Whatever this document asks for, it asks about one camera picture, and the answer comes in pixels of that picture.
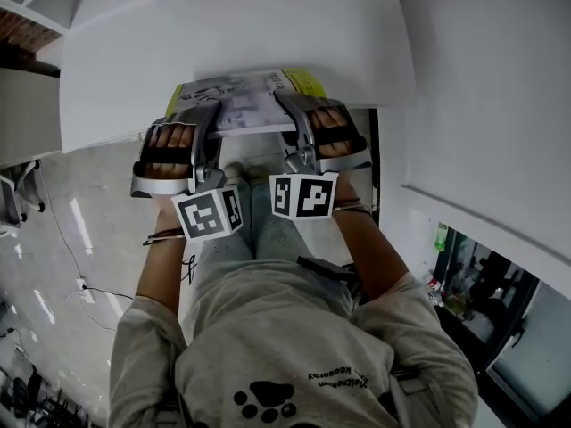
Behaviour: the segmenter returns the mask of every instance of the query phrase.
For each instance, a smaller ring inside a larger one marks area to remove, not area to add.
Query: green bottle
[[[445,224],[439,223],[438,230],[436,231],[436,241],[434,247],[437,251],[442,252],[446,247],[446,235],[448,234],[448,227]]]

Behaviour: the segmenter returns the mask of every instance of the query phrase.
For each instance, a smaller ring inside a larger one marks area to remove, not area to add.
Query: gray sweatshirt
[[[470,364],[411,275],[352,313],[344,287],[293,263],[227,263],[193,284],[189,345],[153,300],[136,297],[123,315],[109,426],[393,428],[434,426],[434,414],[446,426],[474,421]],[[429,396],[407,403],[394,366],[418,370]]]

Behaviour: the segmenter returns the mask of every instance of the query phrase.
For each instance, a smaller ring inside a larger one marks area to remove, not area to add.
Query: book
[[[220,100],[222,109],[209,138],[295,131],[295,124],[274,98],[278,89],[326,96],[323,86],[306,69],[259,70],[179,84],[167,115]]]

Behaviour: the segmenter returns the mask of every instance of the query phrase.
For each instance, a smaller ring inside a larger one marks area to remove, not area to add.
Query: bracelet
[[[147,236],[147,240],[143,243],[144,246],[150,246],[151,244],[159,243],[168,239],[182,239],[185,234],[182,228],[171,228],[170,230],[162,230],[155,235]]]
[[[355,212],[364,212],[365,214],[371,215],[371,208],[369,206],[365,206],[364,204],[352,204],[348,206],[337,206],[333,210],[347,210],[347,211],[355,211]]]

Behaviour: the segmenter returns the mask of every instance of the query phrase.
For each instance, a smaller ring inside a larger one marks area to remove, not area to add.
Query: tiled floor
[[[361,131],[367,129],[366,112],[355,117]],[[221,166],[240,160],[278,173],[278,147],[275,135],[226,138]],[[43,159],[46,189],[40,186],[40,196],[46,211],[31,211],[17,236],[0,240],[0,298],[13,307],[3,330],[17,327],[38,372],[100,423],[107,413],[113,329],[129,300],[92,292],[95,304],[88,304],[77,293],[76,279],[80,275],[89,286],[129,296],[135,292],[146,255],[141,242],[156,218],[152,202],[128,195],[139,148],[139,143],[110,144]],[[354,184],[370,202],[370,170],[355,173]],[[350,261],[335,223],[308,221],[299,228],[316,257]],[[187,245],[186,256],[198,257],[200,247]],[[189,290],[183,283],[181,316]],[[0,342],[4,369],[14,359],[9,338]]]

